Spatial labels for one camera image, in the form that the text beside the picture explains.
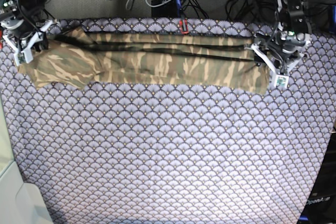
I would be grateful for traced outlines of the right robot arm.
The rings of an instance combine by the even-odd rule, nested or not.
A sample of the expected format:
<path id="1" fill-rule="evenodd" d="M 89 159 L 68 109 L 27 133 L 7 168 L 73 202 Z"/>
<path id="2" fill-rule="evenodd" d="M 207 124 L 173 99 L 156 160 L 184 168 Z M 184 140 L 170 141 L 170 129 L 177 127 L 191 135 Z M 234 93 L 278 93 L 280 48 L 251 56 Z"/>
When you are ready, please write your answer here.
<path id="1" fill-rule="evenodd" d="M 33 61 L 33 52 L 48 49 L 46 32 L 56 19 L 41 19 L 47 0 L 1 0 L 1 41 L 14 51 L 16 66 Z"/>

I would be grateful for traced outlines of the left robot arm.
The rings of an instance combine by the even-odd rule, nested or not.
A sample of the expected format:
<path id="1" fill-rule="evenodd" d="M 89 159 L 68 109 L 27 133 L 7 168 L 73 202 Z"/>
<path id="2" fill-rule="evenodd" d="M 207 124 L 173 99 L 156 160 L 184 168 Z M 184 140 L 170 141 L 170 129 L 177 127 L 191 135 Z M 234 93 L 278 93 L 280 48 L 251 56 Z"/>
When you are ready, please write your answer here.
<path id="1" fill-rule="evenodd" d="M 257 0 L 252 0 L 258 7 Z M 312 28 L 305 14 L 303 0 L 275 0 L 275 23 L 270 35 L 256 34 L 246 47 L 270 69 L 273 87 L 286 88 L 292 70 L 306 57 L 312 44 Z"/>

